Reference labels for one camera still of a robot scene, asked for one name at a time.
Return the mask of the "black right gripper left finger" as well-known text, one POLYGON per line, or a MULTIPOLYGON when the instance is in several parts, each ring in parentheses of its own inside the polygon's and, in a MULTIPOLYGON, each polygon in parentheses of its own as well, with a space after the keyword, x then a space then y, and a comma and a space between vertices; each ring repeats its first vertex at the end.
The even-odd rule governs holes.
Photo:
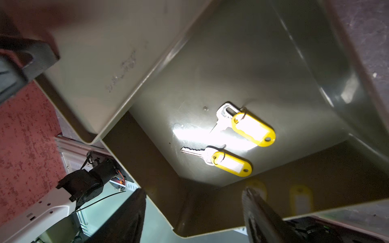
POLYGON ((146 210, 146 192, 139 188, 88 239, 87 243, 139 243, 146 210))

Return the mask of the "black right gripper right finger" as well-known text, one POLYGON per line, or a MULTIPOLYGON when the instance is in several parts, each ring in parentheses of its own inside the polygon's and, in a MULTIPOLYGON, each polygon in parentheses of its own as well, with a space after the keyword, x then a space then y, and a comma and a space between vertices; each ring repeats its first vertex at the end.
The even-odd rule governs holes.
POLYGON ((298 243, 299 236, 260 196, 247 187, 242 192, 244 222, 251 243, 298 243))

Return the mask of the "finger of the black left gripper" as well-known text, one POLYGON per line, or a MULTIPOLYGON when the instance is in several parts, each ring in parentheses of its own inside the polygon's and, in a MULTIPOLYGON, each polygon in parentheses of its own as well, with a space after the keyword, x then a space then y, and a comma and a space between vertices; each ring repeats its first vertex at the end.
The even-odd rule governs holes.
POLYGON ((1 49, 31 57, 26 65, 21 66, 9 54, 1 54, 1 103, 16 95, 59 60, 51 46, 41 40, 1 35, 1 49))

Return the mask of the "silver key yellow tag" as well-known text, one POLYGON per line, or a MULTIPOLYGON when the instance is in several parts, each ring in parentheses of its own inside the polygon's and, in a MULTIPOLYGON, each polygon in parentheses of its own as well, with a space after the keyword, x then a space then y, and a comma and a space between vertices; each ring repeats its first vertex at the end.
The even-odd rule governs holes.
POLYGON ((206 147, 205 149, 183 147, 180 151, 187 155, 199 157, 205 164, 239 177, 248 177, 252 173, 252 166, 249 162, 213 147, 206 147))
POLYGON ((259 147, 269 147, 276 140, 275 131, 246 109, 238 109, 227 102, 216 111, 217 122, 212 132, 221 132, 231 128, 235 133, 259 147))

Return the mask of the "olive three-drawer desk organizer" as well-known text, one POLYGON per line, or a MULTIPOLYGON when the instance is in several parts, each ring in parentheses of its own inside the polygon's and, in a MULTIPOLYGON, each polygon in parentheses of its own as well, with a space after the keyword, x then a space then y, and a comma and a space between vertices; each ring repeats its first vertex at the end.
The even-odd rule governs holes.
POLYGON ((42 1, 59 61, 36 80, 79 138, 103 138, 209 1, 42 1))

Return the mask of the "olive top drawer white knob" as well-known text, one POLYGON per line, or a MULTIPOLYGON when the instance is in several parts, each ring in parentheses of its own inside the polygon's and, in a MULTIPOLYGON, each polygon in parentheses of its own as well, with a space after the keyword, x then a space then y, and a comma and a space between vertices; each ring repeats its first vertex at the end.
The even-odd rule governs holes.
POLYGON ((176 235, 243 226, 247 187, 285 219, 389 197, 389 133, 335 29, 317 1, 223 1, 104 137, 176 235), (274 144, 212 132, 227 102, 274 144), (227 152, 252 173, 183 147, 227 152))

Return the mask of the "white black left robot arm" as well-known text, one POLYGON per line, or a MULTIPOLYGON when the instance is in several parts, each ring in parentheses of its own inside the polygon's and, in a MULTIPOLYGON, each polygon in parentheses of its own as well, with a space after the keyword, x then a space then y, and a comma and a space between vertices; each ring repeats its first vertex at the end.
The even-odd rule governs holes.
MULTIPOLYGON (((1 102, 16 95, 57 63, 59 57, 47 42, 1 35, 1 102)), ((100 195, 119 172, 110 156, 90 151, 81 168, 58 182, 37 203, 1 227, 2 243, 30 243, 62 219, 82 210, 82 205, 100 195)))

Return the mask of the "aluminium front rail frame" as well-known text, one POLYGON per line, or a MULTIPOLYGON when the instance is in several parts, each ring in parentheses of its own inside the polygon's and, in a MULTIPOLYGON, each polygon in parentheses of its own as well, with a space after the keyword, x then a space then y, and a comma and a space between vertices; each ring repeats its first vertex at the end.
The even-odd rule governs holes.
POLYGON ((92 170, 80 169, 66 175, 34 205, 34 216, 25 227, 28 240, 36 239, 60 220, 81 211, 83 204, 100 195, 104 185, 120 173, 119 164, 112 157, 90 151, 86 162, 90 162, 92 157, 99 159, 92 170))

